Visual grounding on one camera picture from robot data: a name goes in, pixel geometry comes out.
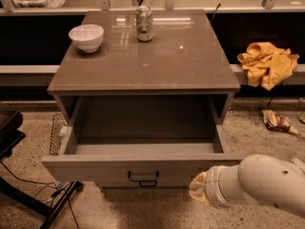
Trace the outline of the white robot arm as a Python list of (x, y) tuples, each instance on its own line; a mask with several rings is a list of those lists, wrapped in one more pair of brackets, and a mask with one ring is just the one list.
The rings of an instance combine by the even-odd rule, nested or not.
[(251, 155), (235, 166), (214, 166), (189, 186), (191, 198), (227, 208), (268, 205), (305, 218), (305, 163)]

